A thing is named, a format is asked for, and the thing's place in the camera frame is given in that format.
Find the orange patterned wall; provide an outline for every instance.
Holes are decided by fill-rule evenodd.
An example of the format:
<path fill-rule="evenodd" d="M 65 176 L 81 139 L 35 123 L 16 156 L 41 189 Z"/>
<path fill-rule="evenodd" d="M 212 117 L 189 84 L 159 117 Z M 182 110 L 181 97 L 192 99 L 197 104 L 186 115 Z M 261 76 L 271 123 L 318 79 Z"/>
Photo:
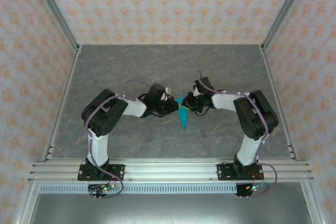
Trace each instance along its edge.
<path fill-rule="evenodd" d="M 12 224 L 73 57 L 43 0 L 0 0 L 0 216 Z"/>
<path fill-rule="evenodd" d="M 56 0 L 80 44 L 259 44 L 285 0 Z"/>
<path fill-rule="evenodd" d="M 336 0 L 297 0 L 267 51 L 291 137 L 336 220 Z"/>

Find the gray marble floor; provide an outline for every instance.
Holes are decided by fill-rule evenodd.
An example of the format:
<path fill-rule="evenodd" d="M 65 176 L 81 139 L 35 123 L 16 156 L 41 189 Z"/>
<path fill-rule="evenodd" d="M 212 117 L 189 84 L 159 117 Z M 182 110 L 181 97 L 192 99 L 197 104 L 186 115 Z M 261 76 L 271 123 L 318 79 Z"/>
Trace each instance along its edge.
<path fill-rule="evenodd" d="M 180 98 L 191 91 L 201 69 L 215 89 L 248 92 L 260 89 L 277 110 L 265 65 L 257 45 L 115 45 L 83 46 L 53 157 L 85 157 L 87 134 L 82 110 L 103 89 L 124 94 L 129 79 L 159 83 Z M 129 83 L 136 95 L 147 86 Z M 188 114 L 183 131 L 178 113 L 164 118 L 123 116 L 109 136 L 110 157 L 233 157 L 243 132 L 231 111 L 209 110 L 204 117 Z M 263 157 L 289 157 L 282 125 L 274 130 L 262 150 Z"/>

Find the perforated metal strip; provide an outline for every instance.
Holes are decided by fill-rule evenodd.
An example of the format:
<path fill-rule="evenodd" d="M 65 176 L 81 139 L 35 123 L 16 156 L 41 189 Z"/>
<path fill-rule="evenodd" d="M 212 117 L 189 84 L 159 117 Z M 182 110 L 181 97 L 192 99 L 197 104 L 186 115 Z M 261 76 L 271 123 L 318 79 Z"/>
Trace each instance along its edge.
<path fill-rule="evenodd" d="M 120 190 L 117 185 L 110 193 Z M 87 194 L 88 184 L 41 184 L 40 194 Z M 123 194 L 232 194 L 236 184 L 125 184 Z"/>

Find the black mounting plate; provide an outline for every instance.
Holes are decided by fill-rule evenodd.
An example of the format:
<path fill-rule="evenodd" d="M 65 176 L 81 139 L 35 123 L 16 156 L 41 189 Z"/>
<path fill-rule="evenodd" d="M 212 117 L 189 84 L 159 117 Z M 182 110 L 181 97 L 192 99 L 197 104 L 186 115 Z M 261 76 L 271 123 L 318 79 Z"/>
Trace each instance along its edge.
<path fill-rule="evenodd" d="M 116 175 L 121 180 L 123 180 L 124 174 L 125 174 L 125 165 L 109 164 L 108 169 L 106 169 L 106 171 L 112 172 L 113 175 Z M 111 176 L 105 174 L 103 178 L 100 178 L 89 168 L 88 165 L 80 165 L 77 180 L 78 181 L 110 181 Z"/>
<path fill-rule="evenodd" d="M 260 176 L 253 178 L 253 172 L 264 177 L 264 173 L 259 172 L 260 170 L 263 170 L 261 165 L 256 165 L 249 171 L 249 173 L 238 176 L 233 169 L 233 164 L 234 163 L 222 163 L 217 165 L 218 180 L 262 180 Z"/>

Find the blue triangular object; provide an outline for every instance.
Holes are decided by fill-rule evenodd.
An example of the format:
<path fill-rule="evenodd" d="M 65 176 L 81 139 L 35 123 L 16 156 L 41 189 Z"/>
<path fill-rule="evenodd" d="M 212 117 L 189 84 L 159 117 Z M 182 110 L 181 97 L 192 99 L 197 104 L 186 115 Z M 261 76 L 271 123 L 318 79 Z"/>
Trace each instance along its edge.
<path fill-rule="evenodd" d="M 176 102 L 179 103 L 180 109 L 179 109 L 179 117 L 180 121 L 182 123 L 182 128 L 185 131 L 187 129 L 187 121 L 188 121 L 188 109 L 184 106 L 182 106 L 182 101 L 186 97 L 186 95 L 182 98 L 175 99 Z"/>

